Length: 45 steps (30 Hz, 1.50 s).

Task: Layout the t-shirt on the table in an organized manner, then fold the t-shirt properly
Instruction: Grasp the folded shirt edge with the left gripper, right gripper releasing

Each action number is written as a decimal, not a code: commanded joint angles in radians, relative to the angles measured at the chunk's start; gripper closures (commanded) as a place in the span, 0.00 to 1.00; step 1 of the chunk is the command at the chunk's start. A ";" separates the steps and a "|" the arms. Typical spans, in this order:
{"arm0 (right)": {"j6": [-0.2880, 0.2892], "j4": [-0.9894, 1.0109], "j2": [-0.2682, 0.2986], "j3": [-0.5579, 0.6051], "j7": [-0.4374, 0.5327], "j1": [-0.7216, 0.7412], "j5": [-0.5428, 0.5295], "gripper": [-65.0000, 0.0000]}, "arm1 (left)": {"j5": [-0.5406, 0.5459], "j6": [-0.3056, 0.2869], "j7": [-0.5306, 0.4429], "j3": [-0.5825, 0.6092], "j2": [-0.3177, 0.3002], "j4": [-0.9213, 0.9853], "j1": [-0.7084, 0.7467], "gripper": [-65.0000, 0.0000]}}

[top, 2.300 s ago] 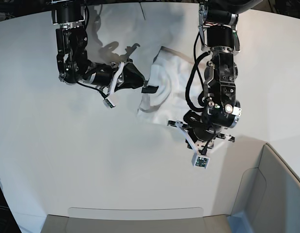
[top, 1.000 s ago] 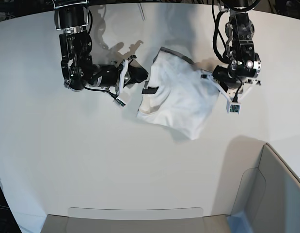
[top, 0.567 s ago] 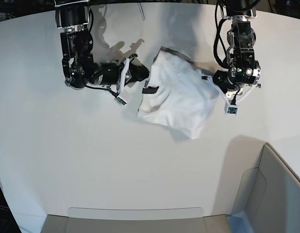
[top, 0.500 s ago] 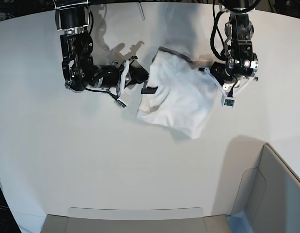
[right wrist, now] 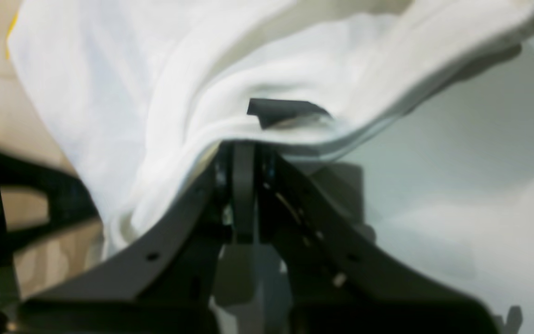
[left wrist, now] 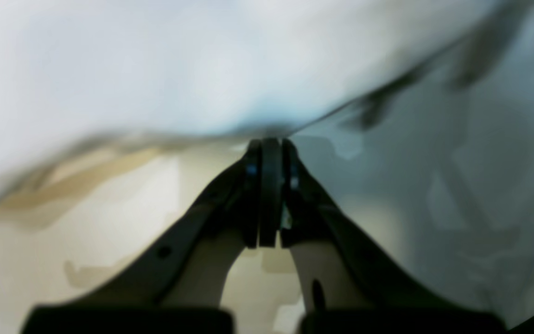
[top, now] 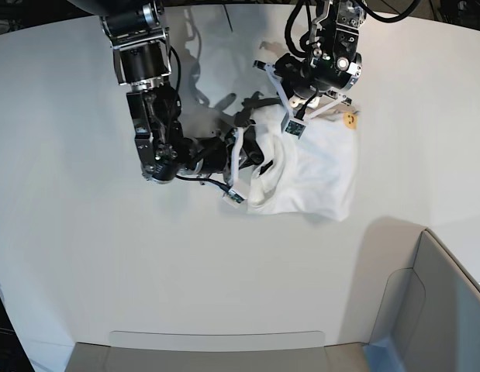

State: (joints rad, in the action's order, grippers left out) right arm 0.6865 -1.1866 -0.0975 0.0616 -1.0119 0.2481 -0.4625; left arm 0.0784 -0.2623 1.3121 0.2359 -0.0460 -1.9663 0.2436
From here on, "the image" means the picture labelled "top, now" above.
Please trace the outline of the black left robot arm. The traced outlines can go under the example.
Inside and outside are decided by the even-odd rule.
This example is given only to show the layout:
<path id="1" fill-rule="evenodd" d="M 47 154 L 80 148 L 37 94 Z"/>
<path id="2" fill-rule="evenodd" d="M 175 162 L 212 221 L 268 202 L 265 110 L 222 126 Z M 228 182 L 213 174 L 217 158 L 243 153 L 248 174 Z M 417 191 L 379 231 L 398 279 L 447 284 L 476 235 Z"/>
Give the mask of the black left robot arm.
<path id="1" fill-rule="evenodd" d="M 285 24 L 288 52 L 271 65 L 287 105 L 315 108 L 323 96 L 350 105 L 362 72 L 357 51 L 366 12 L 356 1 L 297 1 Z"/>

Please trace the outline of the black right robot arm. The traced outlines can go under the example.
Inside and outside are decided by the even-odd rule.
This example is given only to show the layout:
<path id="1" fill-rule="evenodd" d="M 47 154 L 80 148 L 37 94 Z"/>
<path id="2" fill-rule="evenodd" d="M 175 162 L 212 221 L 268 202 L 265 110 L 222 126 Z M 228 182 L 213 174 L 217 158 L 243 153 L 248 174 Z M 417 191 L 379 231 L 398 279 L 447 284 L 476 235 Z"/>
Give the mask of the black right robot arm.
<path id="1" fill-rule="evenodd" d="M 143 176 L 167 184 L 176 178 L 221 174 L 229 188 L 233 173 L 259 166 L 264 154 L 253 123 L 244 119 L 224 134 L 187 137 L 179 116 L 181 61 L 171 45 L 160 1 L 75 1 L 98 16 L 108 37 L 117 81 L 126 94 Z"/>

